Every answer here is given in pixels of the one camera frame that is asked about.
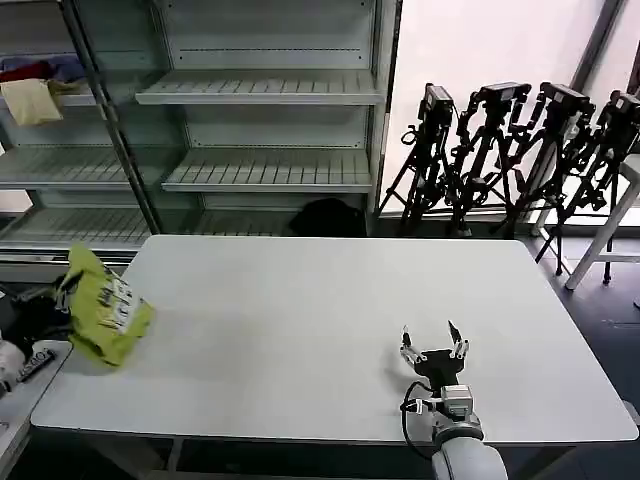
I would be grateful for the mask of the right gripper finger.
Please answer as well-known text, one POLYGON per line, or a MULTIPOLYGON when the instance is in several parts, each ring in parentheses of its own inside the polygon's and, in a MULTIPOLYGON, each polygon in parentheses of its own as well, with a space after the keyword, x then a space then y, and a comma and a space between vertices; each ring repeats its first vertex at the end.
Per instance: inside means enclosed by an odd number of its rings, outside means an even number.
POLYGON ((399 353, 402 359, 409 365, 412 370, 424 363, 424 357, 422 353, 413 346, 409 328, 404 325, 401 333, 401 344, 399 353))
POLYGON ((451 359, 464 361, 469 350, 469 340, 461 335, 459 329, 451 321, 448 322, 448 326, 453 342, 449 356, 451 359))

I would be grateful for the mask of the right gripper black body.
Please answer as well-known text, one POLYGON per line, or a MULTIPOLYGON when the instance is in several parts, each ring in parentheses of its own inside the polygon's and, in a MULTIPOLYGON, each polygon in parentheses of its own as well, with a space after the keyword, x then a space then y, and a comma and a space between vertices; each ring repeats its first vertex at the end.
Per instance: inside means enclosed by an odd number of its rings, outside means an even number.
POLYGON ((414 364, 414 372, 429 381, 431 389, 458 385, 457 375, 464 369, 464 360, 451 356, 449 349, 425 351, 414 364))

